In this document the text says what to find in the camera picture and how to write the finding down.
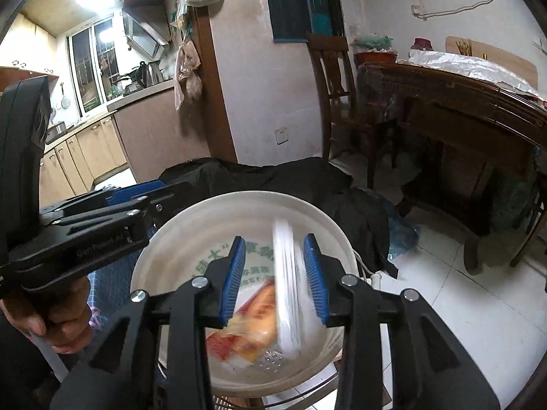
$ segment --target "range hood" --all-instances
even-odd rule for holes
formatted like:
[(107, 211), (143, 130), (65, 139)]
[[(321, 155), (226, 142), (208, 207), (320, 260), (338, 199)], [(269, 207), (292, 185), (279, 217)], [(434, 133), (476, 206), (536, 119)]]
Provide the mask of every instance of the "range hood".
[(159, 60), (171, 39), (165, 8), (161, 5), (124, 8), (123, 17), (128, 44), (151, 60)]

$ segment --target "kettle handle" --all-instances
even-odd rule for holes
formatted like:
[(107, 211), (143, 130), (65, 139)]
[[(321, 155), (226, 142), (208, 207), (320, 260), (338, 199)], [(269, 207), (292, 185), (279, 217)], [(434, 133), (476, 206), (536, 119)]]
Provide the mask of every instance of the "kettle handle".
[(143, 88), (146, 88), (146, 84), (144, 83), (144, 79), (143, 79), (143, 72), (144, 72), (145, 66), (146, 66), (146, 63), (141, 62), (140, 66), (138, 67), (137, 73), (135, 75), (135, 79), (137, 80), (137, 83), (140, 84), (140, 86)]

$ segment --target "silver screw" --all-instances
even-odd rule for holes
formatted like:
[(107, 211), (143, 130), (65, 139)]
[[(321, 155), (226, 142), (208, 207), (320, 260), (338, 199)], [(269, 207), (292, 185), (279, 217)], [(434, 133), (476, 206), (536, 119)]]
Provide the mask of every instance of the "silver screw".
[(419, 299), (419, 293), (411, 288), (407, 288), (405, 291), (403, 291), (403, 297), (410, 302), (415, 302)]
[(146, 298), (146, 292), (144, 290), (135, 290), (131, 293), (132, 302), (142, 302)]
[(347, 274), (342, 277), (342, 285), (345, 286), (356, 286), (357, 278), (353, 274)]
[(195, 286), (196, 288), (203, 288), (207, 286), (208, 283), (209, 279), (207, 279), (205, 276), (198, 276), (192, 279), (192, 286)]

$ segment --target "human hand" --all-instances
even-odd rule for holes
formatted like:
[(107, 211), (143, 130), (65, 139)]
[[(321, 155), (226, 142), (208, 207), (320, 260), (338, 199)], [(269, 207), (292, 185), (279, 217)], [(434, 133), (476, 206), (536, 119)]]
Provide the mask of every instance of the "human hand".
[(69, 293), (47, 310), (47, 319), (53, 323), (49, 328), (22, 291), (8, 294), (0, 301), (0, 309), (9, 323), (27, 338), (32, 332), (44, 337), (57, 353), (73, 354), (84, 349), (93, 337), (89, 326), (89, 288), (87, 277), (75, 281)]

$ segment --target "chair backrest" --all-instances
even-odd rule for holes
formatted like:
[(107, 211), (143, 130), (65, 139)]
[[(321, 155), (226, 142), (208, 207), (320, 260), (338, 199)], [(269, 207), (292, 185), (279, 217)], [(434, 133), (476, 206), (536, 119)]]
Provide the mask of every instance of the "chair backrest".
[[(330, 109), (331, 100), (348, 97), (349, 116), (354, 117), (357, 108), (357, 95), (349, 61), (347, 39), (309, 33), (306, 34), (306, 37), (322, 108)], [(344, 89), (342, 84), (340, 58), (344, 66), (347, 89)]]

